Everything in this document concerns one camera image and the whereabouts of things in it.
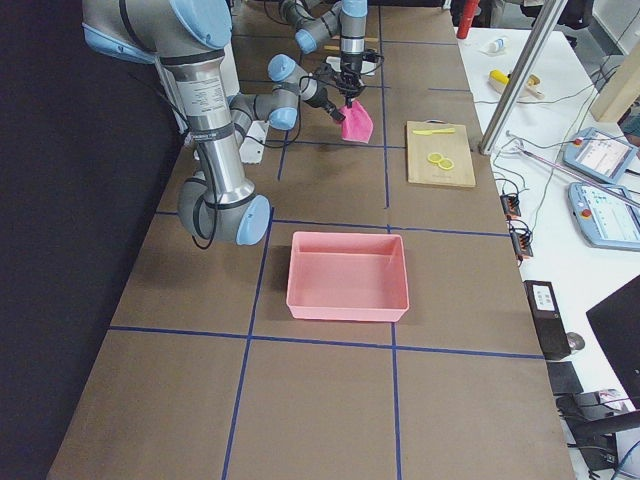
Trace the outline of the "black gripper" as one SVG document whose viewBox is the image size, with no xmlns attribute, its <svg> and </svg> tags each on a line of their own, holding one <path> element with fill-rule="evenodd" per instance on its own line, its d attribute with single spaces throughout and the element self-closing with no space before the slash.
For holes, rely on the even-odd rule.
<svg viewBox="0 0 640 480">
<path fill-rule="evenodd" d="M 322 82 L 319 82 L 311 75 L 303 75 L 298 83 L 300 98 L 303 102 L 312 108 L 324 110 L 335 123 L 342 123 L 345 120 L 343 109 L 336 108 L 335 104 L 329 99 L 327 90 Z M 342 96 L 344 97 L 344 105 L 347 108 L 351 108 L 352 102 L 356 98 L 356 88 L 349 85 L 343 86 Z"/>
<path fill-rule="evenodd" d="M 364 51 L 340 52 L 340 72 L 337 77 L 339 89 L 360 89 L 362 87 L 361 71 Z"/>
</svg>

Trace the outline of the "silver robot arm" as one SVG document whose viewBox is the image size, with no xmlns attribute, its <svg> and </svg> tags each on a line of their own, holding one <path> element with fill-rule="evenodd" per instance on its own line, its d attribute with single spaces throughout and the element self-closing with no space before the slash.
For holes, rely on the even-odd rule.
<svg viewBox="0 0 640 480">
<path fill-rule="evenodd" d="M 319 4 L 320 1 L 280 1 L 279 15 L 295 29 L 296 42 L 304 54 L 315 52 L 333 37 L 339 38 L 340 72 L 336 86 L 345 98 L 345 105 L 351 108 L 353 100 L 364 90 L 361 77 L 368 3 L 337 1 L 321 16 L 314 17 L 311 9 Z"/>
<path fill-rule="evenodd" d="M 305 102 L 344 116 L 316 76 L 279 54 L 268 65 L 268 94 L 229 96 L 222 65 L 232 21 L 224 1 L 85 1 L 83 29 L 95 51 L 129 62 L 158 64 L 173 78 L 168 95 L 195 141 L 199 167 L 180 191 L 178 214 L 194 238 L 254 245 L 271 207 L 246 177 L 240 149 L 251 125 L 292 129 Z"/>
</svg>

